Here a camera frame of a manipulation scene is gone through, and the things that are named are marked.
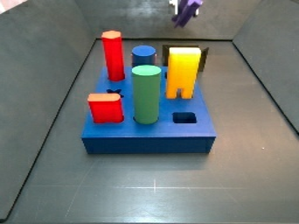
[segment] yellow arch block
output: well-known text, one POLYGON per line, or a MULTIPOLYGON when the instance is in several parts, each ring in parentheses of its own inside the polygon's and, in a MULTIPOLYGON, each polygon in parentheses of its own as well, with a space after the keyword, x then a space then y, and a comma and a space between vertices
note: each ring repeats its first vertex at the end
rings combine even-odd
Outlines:
POLYGON ((202 59, 199 47, 171 47, 168 57, 168 72, 166 82, 166 98, 175 99, 178 90, 182 98, 192 98, 198 69, 202 59))

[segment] green peg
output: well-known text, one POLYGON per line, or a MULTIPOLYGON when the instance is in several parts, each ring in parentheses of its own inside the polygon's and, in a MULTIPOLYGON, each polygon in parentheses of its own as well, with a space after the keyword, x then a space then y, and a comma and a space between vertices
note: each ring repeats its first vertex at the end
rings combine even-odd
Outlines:
POLYGON ((132 68, 135 121, 151 124, 159 118, 159 98, 162 68, 159 66, 136 66, 132 68))

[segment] blue base block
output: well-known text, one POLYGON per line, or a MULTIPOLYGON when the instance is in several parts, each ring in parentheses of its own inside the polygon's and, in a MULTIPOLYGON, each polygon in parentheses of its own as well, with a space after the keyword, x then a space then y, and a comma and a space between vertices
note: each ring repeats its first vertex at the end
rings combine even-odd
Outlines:
POLYGON ((162 69, 159 121, 144 125, 134 120, 131 67, 126 68, 126 79, 119 82, 108 80, 108 71, 103 68, 96 93, 106 93, 108 89, 114 91, 122 89, 120 94, 124 96, 122 102, 126 120, 122 123, 95 124, 88 112, 82 133, 82 141, 88 154, 208 153, 211 151, 216 133, 199 85, 196 83, 192 99, 166 99, 164 72, 167 71, 167 67, 162 67, 162 69))

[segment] red block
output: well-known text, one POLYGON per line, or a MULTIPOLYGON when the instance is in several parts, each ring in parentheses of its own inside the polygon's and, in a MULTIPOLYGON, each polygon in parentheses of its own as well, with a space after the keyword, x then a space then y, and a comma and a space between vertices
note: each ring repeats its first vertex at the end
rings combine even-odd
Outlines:
POLYGON ((88 106, 94 123, 122 123, 124 121, 119 94, 90 94, 88 106))
POLYGON ((111 81, 122 81, 126 78, 126 72, 120 31, 104 31, 102 42, 107 59, 108 79, 111 81))

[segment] gray wall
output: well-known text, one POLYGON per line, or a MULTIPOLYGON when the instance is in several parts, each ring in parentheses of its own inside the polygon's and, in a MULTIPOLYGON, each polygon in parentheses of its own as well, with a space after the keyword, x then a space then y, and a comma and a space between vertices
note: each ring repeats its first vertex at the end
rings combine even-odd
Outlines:
POLYGON ((299 3, 296 2, 263 0, 234 38, 234 43, 299 132, 299 3))
POLYGON ((200 15, 174 29, 168 0, 75 0, 98 37, 119 30, 126 38, 232 39, 260 0, 206 0, 200 15))
POLYGON ((95 37, 72 0, 0 15, 0 221, 10 213, 95 37))

